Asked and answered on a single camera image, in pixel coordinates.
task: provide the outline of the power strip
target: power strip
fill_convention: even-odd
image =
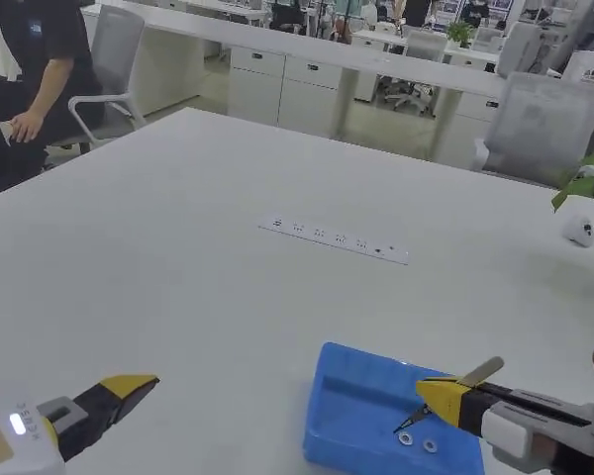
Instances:
[[[349,250],[358,254],[369,255],[377,259],[409,263],[409,253],[398,245],[383,244],[370,239],[356,237],[347,233],[331,230],[325,226],[307,224],[301,220],[283,218],[278,215],[269,216],[259,225],[264,230],[274,231],[287,236],[293,236],[318,242],[319,244]]]

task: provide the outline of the gray chair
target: gray chair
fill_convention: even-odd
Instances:
[[[512,73],[473,169],[556,187],[575,172],[594,131],[594,86]]]
[[[101,95],[75,96],[68,101],[68,109],[83,134],[54,143],[69,147],[79,144],[82,153],[90,145],[102,143],[129,134],[147,122],[130,92],[130,76],[135,63],[145,21],[127,10],[102,5],[92,45],[94,69],[103,86]],[[104,103],[105,114],[101,125],[90,129],[77,112],[77,105]]]
[[[411,29],[407,37],[407,47],[404,55],[427,61],[443,62],[446,48],[446,37],[431,31]],[[394,110],[401,105],[410,103],[415,105],[421,114],[430,109],[433,96],[424,92],[431,86],[401,81],[392,88],[398,89],[393,94],[385,95],[385,102],[395,100]]]

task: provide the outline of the blue tray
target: blue tray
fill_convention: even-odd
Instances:
[[[422,400],[416,381],[445,376],[340,344],[324,344],[308,404],[304,456],[353,475],[483,475],[477,437],[430,415],[393,433]],[[432,440],[436,453],[423,448]]]

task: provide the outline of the led light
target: led light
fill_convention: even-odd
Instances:
[[[9,416],[9,421],[11,421],[11,426],[13,426],[13,430],[17,435],[23,435],[27,432],[27,428],[24,426],[24,422],[19,414],[14,413]]]

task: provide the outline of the metal washer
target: metal washer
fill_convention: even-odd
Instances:
[[[438,446],[430,438],[425,439],[423,442],[423,448],[429,453],[436,453],[438,451]]]
[[[398,433],[398,440],[403,445],[411,445],[414,443],[414,438],[412,435],[408,432],[405,432],[404,430]]]

